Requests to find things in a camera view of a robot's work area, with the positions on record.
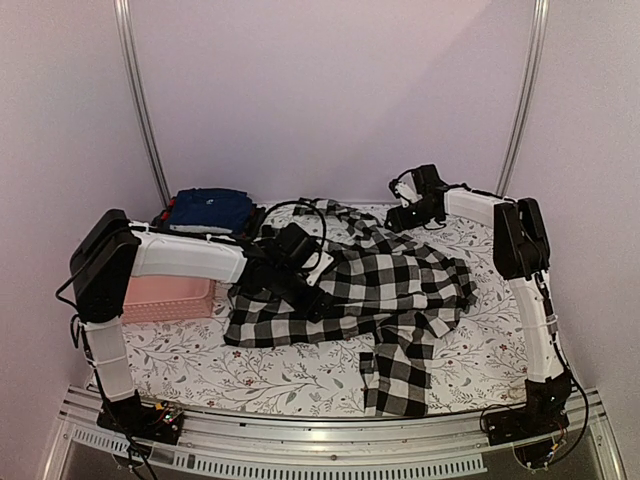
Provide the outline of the black white checkered cloth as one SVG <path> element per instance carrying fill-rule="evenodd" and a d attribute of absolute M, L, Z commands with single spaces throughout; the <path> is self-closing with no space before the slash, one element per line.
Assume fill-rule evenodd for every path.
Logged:
<path fill-rule="evenodd" d="M 451 332 L 477 300 L 470 268 L 334 200 L 303 200 L 292 214 L 315 212 L 338 221 L 350 240 L 330 240 L 325 247 L 337 264 L 318 285 L 334 304 L 312 323 L 270 292 L 244 296 L 232 290 L 225 343 L 270 348 L 370 334 L 374 347 L 361 353 L 359 364 L 366 415 L 426 416 L 435 341 Z"/>

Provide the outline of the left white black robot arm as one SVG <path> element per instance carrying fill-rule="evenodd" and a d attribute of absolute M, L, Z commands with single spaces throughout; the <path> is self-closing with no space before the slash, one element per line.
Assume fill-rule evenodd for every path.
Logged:
<path fill-rule="evenodd" d="M 189 232 L 162 232 L 107 211 L 70 260 L 70 277 L 55 292 L 69 300 L 75 314 L 72 338 L 81 344 L 102 399 L 98 426 L 144 439 L 177 444 L 184 417 L 171 402 L 143 403 L 127 359 L 121 317 L 133 278 L 192 277 L 235 285 L 256 296 L 267 291 L 307 321 L 317 322 L 333 302 L 320 277 L 336 264 L 323 243 L 299 225 L 289 224 L 274 237 L 246 238 Z"/>

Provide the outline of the navy blue t-shirt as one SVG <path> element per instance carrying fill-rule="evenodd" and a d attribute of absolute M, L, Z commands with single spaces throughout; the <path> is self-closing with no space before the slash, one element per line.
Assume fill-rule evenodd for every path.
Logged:
<path fill-rule="evenodd" d="M 181 190 L 165 225 L 181 232 L 239 234 L 252 210 L 253 201 L 246 192 L 225 188 Z"/>

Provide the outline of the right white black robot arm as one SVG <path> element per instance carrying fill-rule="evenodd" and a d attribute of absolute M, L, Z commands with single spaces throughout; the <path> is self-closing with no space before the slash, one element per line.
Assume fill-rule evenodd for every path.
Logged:
<path fill-rule="evenodd" d="M 401 204 L 387 213 L 386 225 L 401 232 L 454 215 L 492 228 L 494 266 L 515 296 L 528 358 L 526 402 L 482 415 L 480 426 L 490 445 L 566 429 L 565 405 L 574 382 L 558 341 L 550 293 L 550 246 L 538 202 L 501 197 L 465 183 L 448 184 L 433 164 L 406 173 L 410 183 L 402 176 L 389 183 Z"/>

